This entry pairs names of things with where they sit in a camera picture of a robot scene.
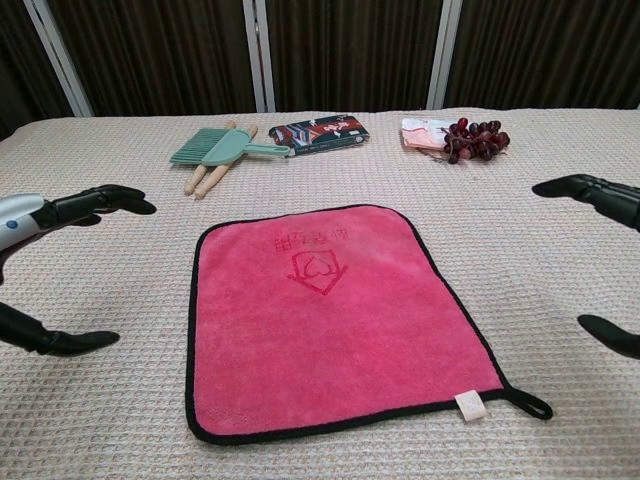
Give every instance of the printed logo on towel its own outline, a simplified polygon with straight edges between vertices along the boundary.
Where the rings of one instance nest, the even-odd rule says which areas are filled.
[[[347,266],[340,265],[333,250],[296,253],[291,262],[293,275],[287,276],[322,295],[328,295],[347,271]]]
[[[310,246],[321,246],[329,242],[341,240],[349,240],[349,232],[346,228],[335,228],[326,231],[295,231],[277,237],[274,239],[273,244],[276,252],[288,252],[289,250],[302,246],[308,248]]]

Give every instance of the green brush bristles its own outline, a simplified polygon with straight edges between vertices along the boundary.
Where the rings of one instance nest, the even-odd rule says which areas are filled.
[[[229,130],[200,129],[184,146],[173,154],[171,163],[200,164],[204,156],[225,136]]]

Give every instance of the beige bedspread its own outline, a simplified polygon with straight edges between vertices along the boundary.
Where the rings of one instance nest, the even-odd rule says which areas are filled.
[[[404,116],[502,121],[509,155],[450,166],[404,150]],[[0,344],[2,478],[639,478],[640,362],[576,322],[640,332],[640,235],[531,186],[589,173],[640,186],[640,111],[473,109],[357,113],[363,147],[288,161],[245,159],[205,200],[170,155],[233,118],[269,127],[319,112],[60,119],[0,143],[0,196],[54,199],[105,183],[142,189],[152,217],[126,212],[66,228],[5,267],[0,300],[51,329],[114,330],[120,342],[61,359]],[[456,411],[241,447],[197,440],[184,413],[196,241],[230,220],[374,203],[415,224],[507,378],[546,400],[533,419],[505,401],[465,424]]]

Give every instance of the towel label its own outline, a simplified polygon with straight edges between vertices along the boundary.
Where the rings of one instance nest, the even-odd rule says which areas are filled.
[[[461,393],[455,396],[456,403],[462,411],[462,416],[465,421],[477,420],[487,415],[487,409],[482,403],[482,399],[478,392],[475,390],[469,390],[468,392]]]

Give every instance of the robotic hand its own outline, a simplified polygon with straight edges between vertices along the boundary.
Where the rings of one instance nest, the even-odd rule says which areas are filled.
[[[0,285],[6,260],[25,245],[68,225],[99,223],[101,214],[127,210],[149,215],[156,208],[145,194],[120,185],[103,185],[70,197],[47,201],[37,194],[0,198]],[[49,331],[38,320],[0,302],[0,340],[41,355],[73,356],[89,353],[117,342],[114,332],[71,335]]]
[[[595,207],[596,212],[640,232],[640,189],[577,174],[539,183],[533,192],[541,197],[570,197]],[[613,351],[640,359],[640,335],[634,335],[604,318],[580,315],[578,322]]]

